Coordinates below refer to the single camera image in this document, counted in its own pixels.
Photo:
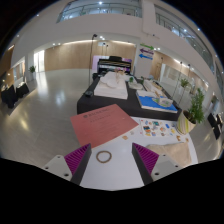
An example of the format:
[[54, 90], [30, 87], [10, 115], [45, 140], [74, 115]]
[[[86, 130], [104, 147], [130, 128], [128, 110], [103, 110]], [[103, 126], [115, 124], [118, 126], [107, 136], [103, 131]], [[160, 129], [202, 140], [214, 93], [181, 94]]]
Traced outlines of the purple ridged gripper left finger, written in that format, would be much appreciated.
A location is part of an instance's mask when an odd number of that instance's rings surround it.
[[79, 185], [82, 181], [88, 161], [92, 154], [91, 145], [86, 144], [64, 157], [71, 173], [71, 181]]

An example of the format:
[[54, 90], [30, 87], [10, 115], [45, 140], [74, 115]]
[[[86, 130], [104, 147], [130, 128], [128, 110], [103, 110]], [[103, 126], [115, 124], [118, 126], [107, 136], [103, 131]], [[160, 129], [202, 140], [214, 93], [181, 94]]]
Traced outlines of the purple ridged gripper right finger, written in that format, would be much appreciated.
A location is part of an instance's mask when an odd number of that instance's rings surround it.
[[132, 155], [137, 164], [143, 183], [145, 185], [152, 183], [153, 179], [151, 174], [159, 155], [137, 143], [132, 144]]

